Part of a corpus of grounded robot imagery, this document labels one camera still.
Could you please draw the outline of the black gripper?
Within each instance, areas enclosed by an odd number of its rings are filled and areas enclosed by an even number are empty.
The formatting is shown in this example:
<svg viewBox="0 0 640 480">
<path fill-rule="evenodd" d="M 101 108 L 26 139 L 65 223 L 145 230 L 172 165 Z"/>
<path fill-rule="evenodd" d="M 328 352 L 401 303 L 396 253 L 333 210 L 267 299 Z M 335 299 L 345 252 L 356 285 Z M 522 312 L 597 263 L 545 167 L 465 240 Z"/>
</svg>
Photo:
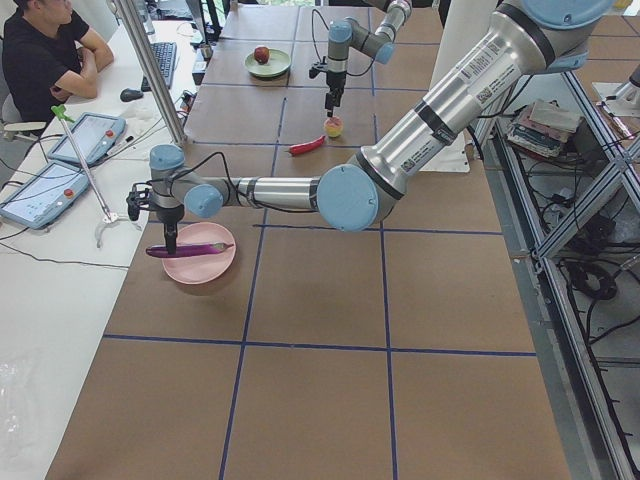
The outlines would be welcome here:
<svg viewBox="0 0 640 480">
<path fill-rule="evenodd" d="M 158 207 L 156 217 L 163 224 L 167 256 L 172 257 L 177 252 L 178 224 L 184 217 L 184 206 Z"/>
<path fill-rule="evenodd" d="M 325 96 L 325 110 L 328 118 L 334 116 L 336 108 L 341 106 L 341 99 L 346 84 L 346 72 L 328 71 L 326 73 L 326 83 L 329 92 Z"/>
</svg>

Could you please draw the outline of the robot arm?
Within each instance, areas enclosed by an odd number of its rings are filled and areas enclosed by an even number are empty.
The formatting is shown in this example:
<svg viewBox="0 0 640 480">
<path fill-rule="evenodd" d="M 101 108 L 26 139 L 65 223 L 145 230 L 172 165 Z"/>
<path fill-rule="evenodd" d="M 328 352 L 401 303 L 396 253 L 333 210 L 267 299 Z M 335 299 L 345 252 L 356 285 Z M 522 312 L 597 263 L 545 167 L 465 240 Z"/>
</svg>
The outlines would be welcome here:
<svg viewBox="0 0 640 480">
<path fill-rule="evenodd" d="M 197 256 L 178 245 L 186 211 L 210 218 L 225 206 L 317 212 L 337 230 L 361 231 L 386 218 L 425 164 L 524 75 L 571 70 L 609 1 L 503 1 L 488 30 L 376 144 L 319 177 L 203 178 L 173 145 L 152 149 L 149 207 L 164 226 L 164 258 Z"/>
<path fill-rule="evenodd" d="M 352 17 L 332 21 L 328 28 L 327 54 L 316 64 L 317 70 L 325 74 L 328 86 L 324 103 L 328 117 L 341 106 L 350 52 L 358 51 L 372 62 L 388 63 L 395 51 L 396 37 L 413 11 L 412 2 L 406 0 L 365 1 L 365 4 L 384 13 L 379 26 L 371 31 Z"/>
</svg>

